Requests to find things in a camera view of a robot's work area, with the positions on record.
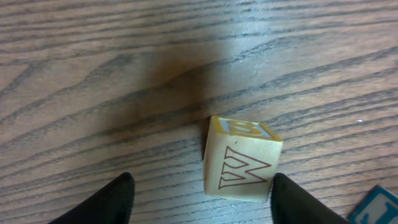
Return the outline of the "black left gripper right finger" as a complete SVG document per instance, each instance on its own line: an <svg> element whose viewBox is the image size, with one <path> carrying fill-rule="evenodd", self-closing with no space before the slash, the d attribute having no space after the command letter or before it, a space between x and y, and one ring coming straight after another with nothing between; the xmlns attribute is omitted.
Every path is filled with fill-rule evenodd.
<svg viewBox="0 0 398 224"><path fill-rule="evenodd" d="M283 173L273 178L271 213L274 224L349 224Z"/></svg>

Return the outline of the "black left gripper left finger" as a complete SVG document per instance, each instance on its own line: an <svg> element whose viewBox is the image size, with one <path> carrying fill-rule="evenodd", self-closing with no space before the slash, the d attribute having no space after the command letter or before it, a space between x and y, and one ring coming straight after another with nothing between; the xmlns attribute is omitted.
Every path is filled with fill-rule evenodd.
<svg viewBox="0 0 398 224"><path fill-rule="evenodd" d="M128 224L135 182L124 172L95 194L49 224Z"/></svg>

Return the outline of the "white W letter block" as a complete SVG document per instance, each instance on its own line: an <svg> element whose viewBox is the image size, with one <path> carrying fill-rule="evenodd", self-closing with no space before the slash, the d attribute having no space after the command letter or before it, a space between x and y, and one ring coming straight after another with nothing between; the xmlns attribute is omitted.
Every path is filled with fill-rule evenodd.
<svg viewBox="0 0 398 224"><path fill-rule="evenodd" d="M203 157L204 193L268 201L282 146L264 123L212 116Z"/></svg>

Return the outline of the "white block green side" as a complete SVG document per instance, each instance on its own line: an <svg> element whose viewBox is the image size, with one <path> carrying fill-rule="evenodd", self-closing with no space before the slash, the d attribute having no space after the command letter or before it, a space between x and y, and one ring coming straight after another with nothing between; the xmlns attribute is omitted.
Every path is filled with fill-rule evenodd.
<svg viewBox="0 0 398 224"><path fill-rule="evenodd" d="M353 224L397 224L397 195L379 185L348 215Z"/></svg>

